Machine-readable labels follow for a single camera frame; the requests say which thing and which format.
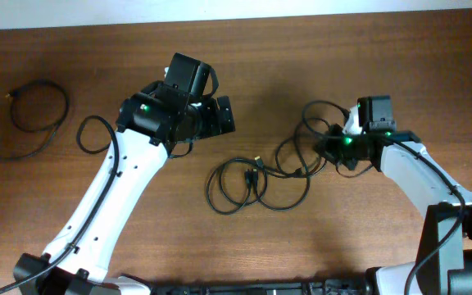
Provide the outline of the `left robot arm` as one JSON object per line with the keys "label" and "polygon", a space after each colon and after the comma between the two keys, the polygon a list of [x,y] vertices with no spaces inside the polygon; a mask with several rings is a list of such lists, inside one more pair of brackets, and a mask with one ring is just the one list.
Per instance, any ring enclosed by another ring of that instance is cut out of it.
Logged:
{"label": "left robot arm", "polygon": [[71,218],[41,256],[23,254],[13,270],[23,294],[149,294],[141,279],[108,277],[120,233],[151,179],[179,143],[235,130],[228,97],[207,93],[219,83],[203,61],[176,53],[165,78],[124,100],[111,143]]}

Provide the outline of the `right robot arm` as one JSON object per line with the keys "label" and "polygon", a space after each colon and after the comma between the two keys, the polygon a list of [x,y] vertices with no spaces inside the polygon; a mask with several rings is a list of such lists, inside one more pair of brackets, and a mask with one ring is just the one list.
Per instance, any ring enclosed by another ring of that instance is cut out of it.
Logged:
{"label": "right robot arm", "polygon": [[336,167],[361,161],[392,180],[424,217],[415,261],[367,271],[369,294],[472,294],[472,192],[411,131],[397,130],[388,96],[358,98],[315,151]]}

